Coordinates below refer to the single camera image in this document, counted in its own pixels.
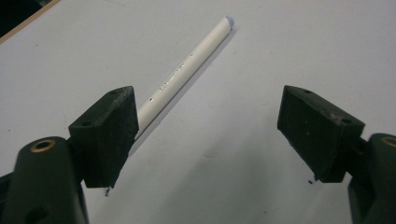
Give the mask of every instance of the brass insert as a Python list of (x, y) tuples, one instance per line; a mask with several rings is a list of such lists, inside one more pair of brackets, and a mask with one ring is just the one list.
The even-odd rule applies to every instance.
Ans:
[(52, 149), (55, 146), (56, 142), (52, 139), (45, 139), (39, 142), (36, 142), (31, 148), (30, 151), (33, 153), (41, 153)]
[(381, 138), (382, 142), (391, 146), (391, 147), (396, 147), (396, 138), (394, 137), (383, 137)]

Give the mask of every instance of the white table surface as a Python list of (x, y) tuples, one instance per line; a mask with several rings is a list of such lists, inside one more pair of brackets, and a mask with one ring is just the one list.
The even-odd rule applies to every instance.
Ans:
[(0, 45), (0, 175), (103, 94), (137, 106), (225, 15), (229, 37), (151, 126), (91, 223), (351, 223), (347, 176), (313, 181), (276, 129), (284, 85), (396, 134), (396, 2), (63, 0)]

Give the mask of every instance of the wooden edge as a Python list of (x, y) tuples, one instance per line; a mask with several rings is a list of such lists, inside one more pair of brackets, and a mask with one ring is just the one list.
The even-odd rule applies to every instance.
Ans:
[(6, 33), (5, 35), (3, 35), (0, 38), (0, 45), (3, 44), (6, 40), (8, 40), (10, 37), (12, 37), (13, 35), (15, 35), (18, 31), (20, 31), (21, 29), (23, 29), (25, 26), (29, 25), (30, 22), (35, 21), (35, 19), (37, 19), (39, 16), (41, 16), (44, 12), (46, 12), (48, 9), (50, 9), (51, 7), (55, 6), (57, 3), (59, 3), (61, 0), (52, 0), (50, 1), (48, 4), (46, 4), (45, 6), (43, 6), (42, 8), (40, 8), (35, 14), (33, 14), (32, 16), (30, 16), (28, 19), (26, 19), (25, 21), (23, 21), (21, 24), (19, 24), (18, 26), (16, 26), (14, 29), (12, 29), (11, 31), (9, 31), (8, 33)]

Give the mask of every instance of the white pvc pipe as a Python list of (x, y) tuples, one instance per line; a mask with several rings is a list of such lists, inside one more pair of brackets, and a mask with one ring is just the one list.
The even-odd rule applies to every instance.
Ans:
[(159, 89), (138, 109), (139, 132), (135, 139), (146, 130), (169, 101), (172, 100), (198, 68), (215, 51), (224, 38), (231, 32), (232, 28), (233, 19), (231, 17), (223, 18), (198, 46), (195, 47), (180, 66), (177, 67), (170, 77), (165, 80)]

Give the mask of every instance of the black clamp jaw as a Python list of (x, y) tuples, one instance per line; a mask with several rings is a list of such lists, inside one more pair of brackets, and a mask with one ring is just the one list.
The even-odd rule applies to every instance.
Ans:
[(285, 86), (277, 128), (323, 183), (346, 172), (353, 223), (396, 223), (396, 136), (361, 139), (364, 123), (312, 91)]
[(89, 223), (81, 181), (114, 187), (139, 130), (134, 88), (110, 91), (69, 126), (70, 138), (25, 146), (0, 178), (0, 221)]

